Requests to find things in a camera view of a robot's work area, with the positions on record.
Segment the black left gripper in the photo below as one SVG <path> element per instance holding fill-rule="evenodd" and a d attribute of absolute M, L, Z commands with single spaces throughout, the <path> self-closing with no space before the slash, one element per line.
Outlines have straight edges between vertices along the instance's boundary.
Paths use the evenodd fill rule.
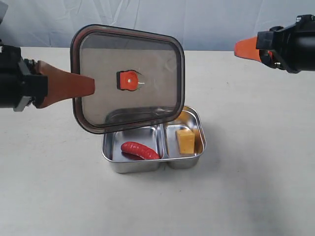
<path fill-rule="evenodd" d="M 46 108 L 54 103 L 94 94 L 95 80 L 60 70 L 44 61 L 21 56 L 21 48 L 0 47 L 0 107 L 21 112 L 33 104 Z"/>

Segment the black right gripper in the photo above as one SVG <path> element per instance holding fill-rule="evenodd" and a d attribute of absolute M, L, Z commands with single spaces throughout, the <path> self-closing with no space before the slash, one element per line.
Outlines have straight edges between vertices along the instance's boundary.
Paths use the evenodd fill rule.
<path fill-rule="evenodd" d="M 315 70 L 315 16 L 299 15 L 295 24 L 260 31 L 257 37 L 237 42 L 234 55 L 261 61 L 272 69 L 288 73 Z"/>

